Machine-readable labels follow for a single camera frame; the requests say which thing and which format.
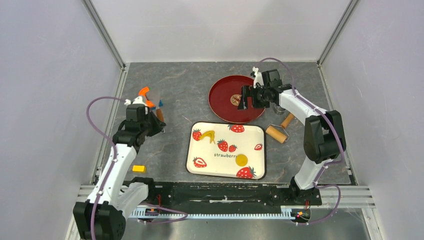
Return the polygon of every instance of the banana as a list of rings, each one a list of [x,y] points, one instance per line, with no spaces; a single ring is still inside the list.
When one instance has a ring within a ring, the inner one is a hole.
[[[210,141],[209,143],[211,144],[213,142],[213,144],[215,144],[215,131],[210,130],[210,131],[205,131],[200,137],[199,140],[204,139],[205,137],[209,137]]]

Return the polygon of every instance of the strawberry print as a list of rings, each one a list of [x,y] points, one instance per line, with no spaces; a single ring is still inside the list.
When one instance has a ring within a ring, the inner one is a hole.
[[[259,144],[256,144],[256,146],[254,146],[254,149],[256,150],[256,151],[259,151],[259,150],[262,150],[262,144],[261,143],[259,143]]]
[[[229,150],[230,153],[234,152],[236,149],[237,149],[237,146],[234,145],[234,144],[231,145],[231,146],[229,146],[229,148],[228,148],[228,150]]]
[[[206,164],[205,160],[203,160],[203,159],[202,159],[202,158],[200,158],[200,157],[195,157],[195,158],[194,158],[194,160],[193,160],[193,162],[194,162],[194,166],[195,166],[196,168],[204,168],[204,167],[206,167],[206,166],[207,166],[207,164]]]
[[[230,129],[231,131],[233,131],[235,133],[242,133],[242,132],[245,131],[245,127],[243,125],[230,124],[230,125],[228,125],[228,129]]]
[[[252,179],[253,177],[256,177],[254,168],[250,166],[243,167],[235,176],[242,179]]]
[[[218,148],[223,152],[226,152],[228,150],[228,143],[224,139],[219,140],[217,145]]]
[[[193,134],[192,134],[192,136],[193,136],[193,139],[194,140],[196,140],[196,141],[199,141],[200,140],[200,136],[202,135],[202,133],[200,132],[200,130],[199,129],[195,129],[194,131],[193,131]]]

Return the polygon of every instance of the red plate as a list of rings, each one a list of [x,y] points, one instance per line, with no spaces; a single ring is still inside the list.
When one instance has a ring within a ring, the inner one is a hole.
[[[234,124],[245,124],[262,115],[265,108],[253,108],[251,97],[248,98],[248,109],[237,110],[242,97],[242,86],[252,84],[253,79],[242,75],[226,76],[218,80],[209,91],[209,106],[213,113]]]

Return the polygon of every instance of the gray marble surface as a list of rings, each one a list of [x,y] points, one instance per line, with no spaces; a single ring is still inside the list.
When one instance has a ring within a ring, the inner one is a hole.
[[[252,62],[158,62],[131,63],[122,98],[133,99],[143,87],[160,89],[162,112],[166,122],[165,133],[146,139],[133,162],[145,165],[146,173],[134,173],[132,167],[125,177],[149,177],[155,181],[181,182],[243,182],[236,178],[194,175],[186,170],[187,149],[191,127],[199,121],[223,123],[210,109],[208,94],[211,86],[229,75],[248,76]],[[290,62],[288,66],[296,79],[300,93],[316,105],[328,109],[328,102],[317,66],[313,62]],[[291,81],[286,71],[275,62],[265,62],[261,69],[278,69],[284,83]],[[119,106],[112,133],[125,119],[126,106]],[[276,115],[266,109],[258,119],[250,122],[266,129],[269,124],[279,125],[285,115]],[[299,171],[304,159],[304,127],[294,119],[286,129],[289,139],[280,144],[266,136],[266,176],[263,183],[289,183]],[[320,183],[349,184],[348,169],[344,163],[332,165]]]

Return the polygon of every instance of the white wall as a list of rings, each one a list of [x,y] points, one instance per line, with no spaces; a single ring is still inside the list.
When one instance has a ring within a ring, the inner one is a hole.
[[[422,239],[424,1],[360,1],[324,62],[356,174],[389,240]]]
[[[0,2],[1,239],[64,239],[119,73],[80,0]]]
[[[126,62],[316,61],[349,0],[92,0]]]

